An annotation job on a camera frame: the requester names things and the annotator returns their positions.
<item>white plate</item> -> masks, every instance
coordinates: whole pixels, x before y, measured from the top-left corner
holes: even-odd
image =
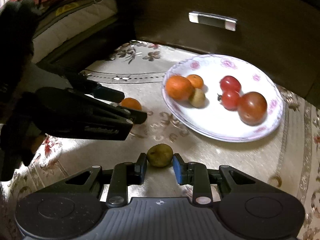
[[[170,98],[164,87],[173,75],[197,74],[204,80],[204,92],[208,102],[205,108],[193,108],[188,102],[177,102]],[[224,76],[234,76],[242,86],[242,92],[261,93],[268,103],[268,116],[257,126],[243,123],[236,111],[226,110],[217,100],[221,94],[219,81]],[[180,61],[165,74],[162,82],[165,103],[182,123],[192,130],[226,142],[250,142],[272,133],[280,124],[283,100],[275,84],[265,73],[244,60],[224,55],[200,55]]]

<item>blue gripper pad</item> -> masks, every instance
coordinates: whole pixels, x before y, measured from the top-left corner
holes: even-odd
[[[177,183],[181,184],[182,183],[181,167],[176,156],[173,156],[172,164],[173,164],[174,174],[176,175]]]
[[[186,197],[132,198],[112,208],[91,231],[74,240],[242,240],[226,230],[212,210]]]

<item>red tomato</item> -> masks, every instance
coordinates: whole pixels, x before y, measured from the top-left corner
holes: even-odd
[[[258,125],[267,117],[267,108],[267,101],[262,94],[249,92],[240,98],[238,113],[242,122]]]
[[[241,90],[241,84],[235,77],[225,76],[220,80],[220,88],[223,92],[226,90],[234,90],[239,93]]]
[[[240,95],[237,91],[227,90],[223,92],[222,96],[218,97],[218,100],[221,102],[225,109],[234,111],[238,108]]]

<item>circular pad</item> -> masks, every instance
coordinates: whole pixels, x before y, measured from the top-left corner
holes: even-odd
[[[26,236],[69,239],[93,228],[102,215],[100,201],[90,193],[36,192],[17,203],[16,221]]]
[[[284,193],[229,193],[218,207],[219,217],[244,238],[296,236],[304,221],[303,205]]]
[[[282,205],[272,198],[255,197],[247,201],[245,209],[258,218],[273,218],[282,212]]]
[[[53,197],[45,199],[38,206],[41,215],[47,218],[63,218],[71,214],[75,209],[75,204],[71,199],[65,197]]]

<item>pear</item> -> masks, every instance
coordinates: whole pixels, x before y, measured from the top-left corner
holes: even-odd
[[[195,108],[202,108],[205,104],[205,94],[204,92],[196,88],[193,94],[189,97],[189,102],[192,104]]]
[[[148,162],[155,167],[165,167],[169,165],[173,158],[172,148],[164,143],[152,146],[147,152]]]

